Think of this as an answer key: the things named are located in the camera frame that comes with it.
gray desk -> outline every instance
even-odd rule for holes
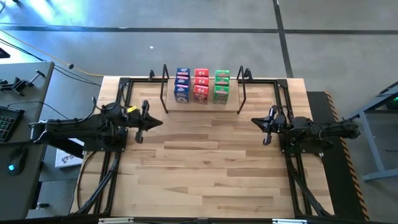
[[[0,65],[0,78],[9,83],[15,77],[30,80],[36,70],[46,75],[46,79],[39,77],[33,87],[26,87],[25,96],[11,92],[0,92],[0,105],[7,106],[17,101],[44,102],[54,68],[53,62],[15,63]],[[40,164],[44,156],[46,145],[28,145],[28,155],[24,171],[17,176],[7,173],[7,159],[10,152],[30,139],[30,128],[27,124],[37,122],[43,105],[39,103],[14,104],[12,107],[25,110],[24,119],[19,124],[16,132],[7,143],[0,144],[0,220],[25,218],[30,209],[37,183],[39,181]]]

desk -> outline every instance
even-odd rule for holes
[[[311,118],[304,80],[287,81],[294,115]],[[118,83],[119,77],[104,78],[99,105],[114,101]],[[111,215],[293,218],[285,157],[280,152],[278,137],[274,135],[272,144],[263,146],[264,134],[250,121],[266,116],[275,104],[274,88],[246,84],[246,93],[247,101],[239,115],[166,114],[159,100],[160,83],[135,83],[131,105],[148,100],[150,115],[164,124],[144,133],[143,144],[134,142],[135,131],[130,130]],[[174,100],[174,96],[166,96],[167,100]],[[98,185],[103,156],[98,152],[84,171],[80,186],[82,203]],[[308,188],[333,213],[321,160],[312,154],[302,157]],[[74,211],[76,193],[71,209]]]
[[[0,104],[7,106],[17,101],[41,101],[45,99],[49,87],[53,62],[36,63],[15,63],[0,65],[0,78],[6,79],[9,83],[15,77],[30,80],[40,70],[46,78],[39,77],[33,87],[24,89],[25,96],[19,96],[11,92],[0,92]],[[44,156],[46,145],[28,145],[29,152],[26,158],[24,171],[17,176],[10,176],[7,173],[7,160],[10,152],[21,142],[30,139],[30,128],[27,124],[39,120],[42,105],[39,103],[21,103],[13,105],[15,108],[25,110],[24,117],[18,125],[9,142],[0,144],[0,219],[21,219],[25,218],[34,199],[36,185],[39,180],[40,163]]]

keyboard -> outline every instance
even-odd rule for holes
[[[10,140],[24,113],[24,110],[0,106],[0,142]]]

green box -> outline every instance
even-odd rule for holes
[[[215,85],[229,86],[229,77],[216,77],[214,80]]]
[[[228,86],[214,86],[213,103],[226,104],[228,101],[229,87]]]
[[[229,70],[216,70],[216,77],[228,77],[229,78]]]

computer mouse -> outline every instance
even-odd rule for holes
[[[19,175],[24,170],[26,155],[26,147],[18,147],[10,153],[7,165],[9,175]]]

